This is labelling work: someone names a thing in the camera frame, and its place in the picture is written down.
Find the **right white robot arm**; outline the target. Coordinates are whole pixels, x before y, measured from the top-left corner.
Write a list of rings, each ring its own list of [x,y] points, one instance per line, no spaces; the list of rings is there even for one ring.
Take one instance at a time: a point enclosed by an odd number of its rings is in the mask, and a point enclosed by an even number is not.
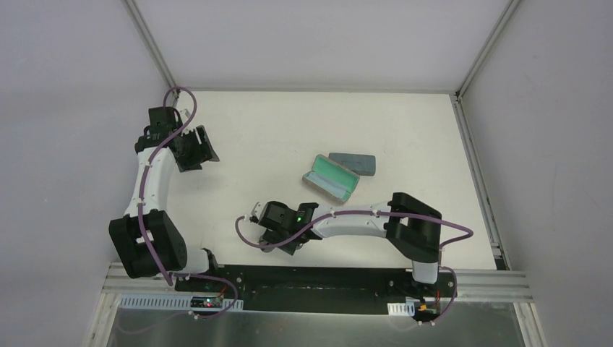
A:
[[[299,233],[315,220],[305,232],[280,247],[292,255],[311,240],[334,236],[373,236],[387,239],[412,264],[411,289],[420,296],[428,296],[439,287],[438,249],[441,225],[420,218],[387,216],[386,213],[411,213],[440,220],[442,213],[403,192],[395,192],[391,201],[356,207],[340,207],[301,203],[295,210],[278,201],[257,203],[249,220],[265,228],[261,246],[277,244]]]

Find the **thin-frame sunglasses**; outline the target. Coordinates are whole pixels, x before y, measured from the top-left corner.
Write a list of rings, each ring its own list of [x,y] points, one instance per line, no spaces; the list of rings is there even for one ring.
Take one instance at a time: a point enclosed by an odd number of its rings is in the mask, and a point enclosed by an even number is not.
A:
[[[272,244],[269,244],[268,242],[264,241],[264,242],[259,243],[258,247],[263,252],[271,252],[273,250],[279,249],[280,251],[283,251],[287,254],[292,255],[295,253],[295,251],[301,249],[303,247],[303,244],[298,242],[298,243],[285,244],[280,247],[273,247]]]

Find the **blue-green glasses case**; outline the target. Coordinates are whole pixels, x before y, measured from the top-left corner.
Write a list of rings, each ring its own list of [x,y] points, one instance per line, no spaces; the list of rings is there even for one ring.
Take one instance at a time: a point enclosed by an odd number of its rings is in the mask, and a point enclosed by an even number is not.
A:
[[[376,157],[374,155],[353,153],[329,153],[328,158],[359,176],[374,176],[376,174]]]

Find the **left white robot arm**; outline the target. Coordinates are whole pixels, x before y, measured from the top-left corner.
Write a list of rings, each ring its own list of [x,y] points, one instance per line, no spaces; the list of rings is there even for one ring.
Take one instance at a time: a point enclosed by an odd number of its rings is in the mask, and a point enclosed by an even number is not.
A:
[[[133,195],[124,215],[109,223],[109,235],[130,278],[194,273],[193,283],[212,292],[220,285],[213,253],[187,245],[166,209],[175,171],[200,170],[204,162],[219,157],[205,128],[185,130],[175,108],[156,107],[148,113],[150,123],[134,146],[138,171]]]

